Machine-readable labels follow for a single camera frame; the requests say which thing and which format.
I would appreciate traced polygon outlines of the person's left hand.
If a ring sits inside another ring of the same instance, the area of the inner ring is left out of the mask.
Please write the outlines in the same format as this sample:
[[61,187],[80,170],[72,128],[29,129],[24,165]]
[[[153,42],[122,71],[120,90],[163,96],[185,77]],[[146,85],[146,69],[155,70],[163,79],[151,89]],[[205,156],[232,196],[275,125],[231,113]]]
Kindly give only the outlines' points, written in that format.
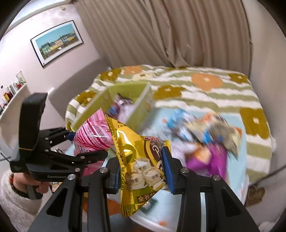
[[28,186],[36,186],[35,191],[41,194],[47,193],[50,189],[49,182],[36,181],[26,173],[14,173],[13,185],[17,190],[24,193],[28,193]]

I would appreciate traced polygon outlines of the fuzzy white sleeve forearm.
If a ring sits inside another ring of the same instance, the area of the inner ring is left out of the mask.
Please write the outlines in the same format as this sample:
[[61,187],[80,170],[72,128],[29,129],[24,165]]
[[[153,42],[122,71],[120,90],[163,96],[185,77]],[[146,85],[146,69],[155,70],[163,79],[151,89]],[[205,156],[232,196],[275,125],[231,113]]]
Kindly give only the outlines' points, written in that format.
[[7,170],[1,177],[1,207],[17,231],[28,231],[40,210],[43,195],[31,200],[23,197],[22,193],[16,193],[10,183],[12,176],[12,172]]

